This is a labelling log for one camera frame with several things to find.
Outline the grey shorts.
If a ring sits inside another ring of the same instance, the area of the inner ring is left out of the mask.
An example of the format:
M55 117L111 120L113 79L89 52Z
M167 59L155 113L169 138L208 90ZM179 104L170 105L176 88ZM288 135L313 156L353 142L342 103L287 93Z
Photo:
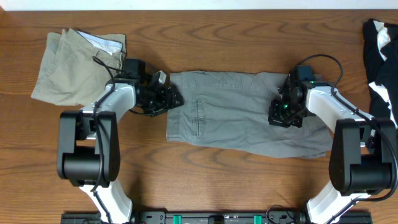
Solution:
M167 140L275 158L324 156L333 140L319 118L304 118L301 128L269 124L271 101L279 98L285 78L267 72L171 74L183 105L168 112Z

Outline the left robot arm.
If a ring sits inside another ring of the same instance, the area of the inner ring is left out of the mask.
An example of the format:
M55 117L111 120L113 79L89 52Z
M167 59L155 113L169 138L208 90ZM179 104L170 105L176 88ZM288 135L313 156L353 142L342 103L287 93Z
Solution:
M147 69L144 61L129 58L123 68L106 65L110 76L104 92L89 106L60 115L57 172L89 196L98 211L66 212L62 223L137 223L133 201L118 180L121 165L118 123L134 107L154 117L183 105L166 74Z

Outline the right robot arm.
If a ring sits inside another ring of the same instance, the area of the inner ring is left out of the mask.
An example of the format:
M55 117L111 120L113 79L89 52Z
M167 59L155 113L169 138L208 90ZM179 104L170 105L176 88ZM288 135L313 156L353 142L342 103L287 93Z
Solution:
M291 69L279 94L269 108L271 125L301 128L304 118L316 116L333 131L330 180L292 216L292 223L338 223L358 202L380 202L394 194L397 146L392 121L354 107L335 86L317 81L309 65Z

